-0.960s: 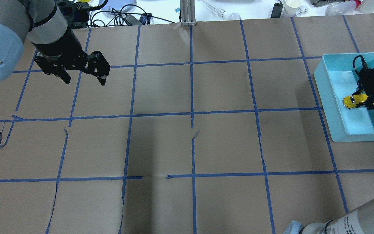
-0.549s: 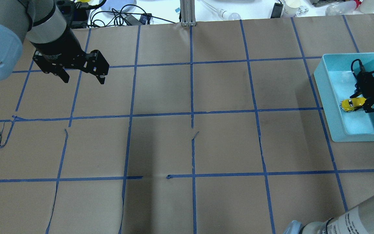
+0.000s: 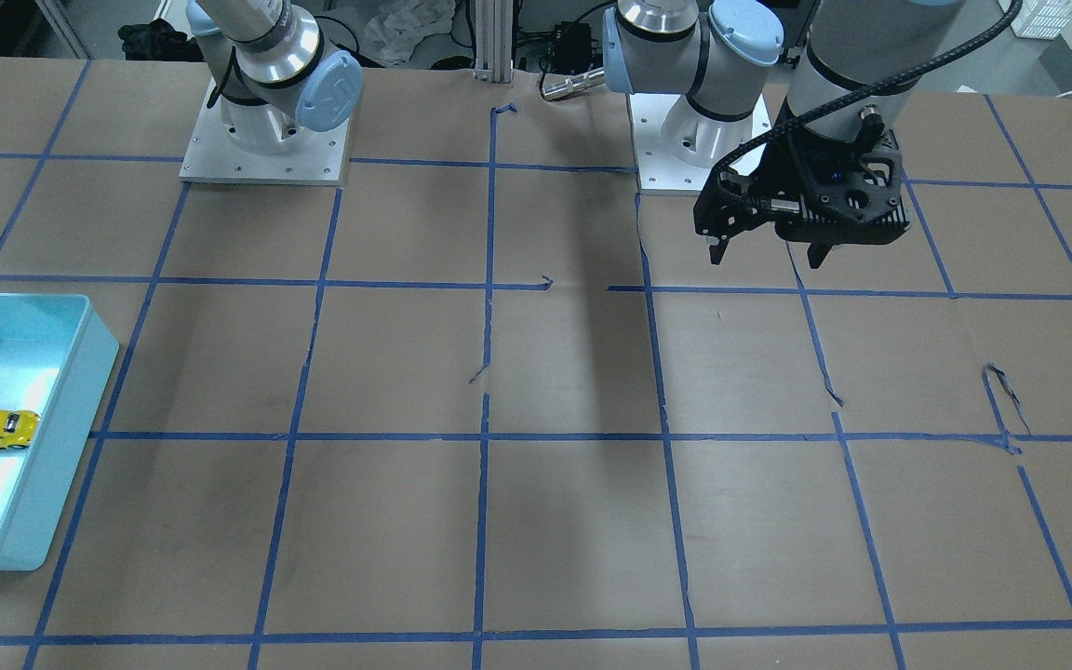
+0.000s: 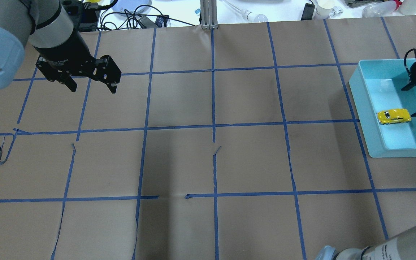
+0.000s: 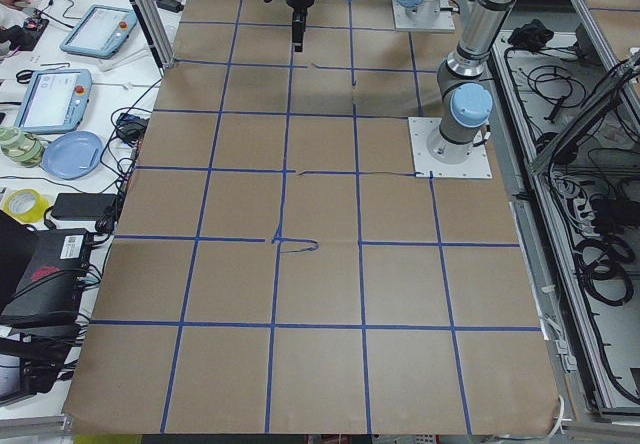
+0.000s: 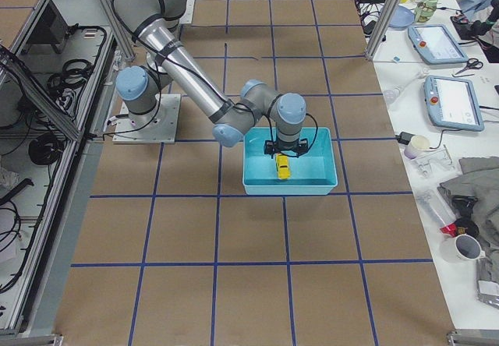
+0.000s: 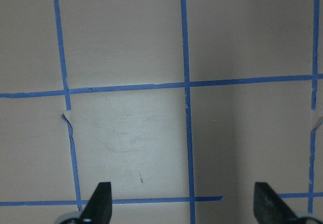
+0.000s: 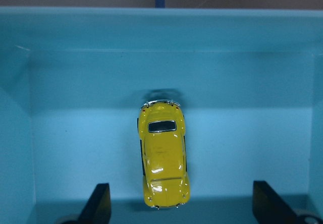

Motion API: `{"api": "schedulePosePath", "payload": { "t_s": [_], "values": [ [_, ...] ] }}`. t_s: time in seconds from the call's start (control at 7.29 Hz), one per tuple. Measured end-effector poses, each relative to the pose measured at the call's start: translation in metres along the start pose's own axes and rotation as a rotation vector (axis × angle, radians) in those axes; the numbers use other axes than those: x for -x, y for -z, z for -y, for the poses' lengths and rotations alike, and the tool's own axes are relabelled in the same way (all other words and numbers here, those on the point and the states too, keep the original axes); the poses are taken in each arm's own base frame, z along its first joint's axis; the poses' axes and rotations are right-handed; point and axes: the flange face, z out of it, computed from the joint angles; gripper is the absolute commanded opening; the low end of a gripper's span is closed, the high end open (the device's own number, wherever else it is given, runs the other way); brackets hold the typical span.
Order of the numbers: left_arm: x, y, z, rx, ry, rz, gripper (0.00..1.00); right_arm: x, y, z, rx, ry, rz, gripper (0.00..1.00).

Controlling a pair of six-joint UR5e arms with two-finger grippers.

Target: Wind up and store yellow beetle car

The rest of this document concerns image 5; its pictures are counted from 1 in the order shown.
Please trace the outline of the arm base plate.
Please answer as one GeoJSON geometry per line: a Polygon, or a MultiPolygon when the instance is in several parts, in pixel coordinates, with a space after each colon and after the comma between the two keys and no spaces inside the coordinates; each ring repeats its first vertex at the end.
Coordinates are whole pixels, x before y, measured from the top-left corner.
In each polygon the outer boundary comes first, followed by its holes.
{"type": "Polygon", "coordinates": [[[454,8],[448,0],[440,0],[439,13],[409,13],[392,0],[394,25],[398,31],[427,33],[453,33],[454,8]]]}
{"type": "Polygon", "coordinates": [[[438,117],[409,117],[414,172],[424,178],[491,179],[492,172],[480,129],[471,143],[457,145],[440,134],[438,117]]]}

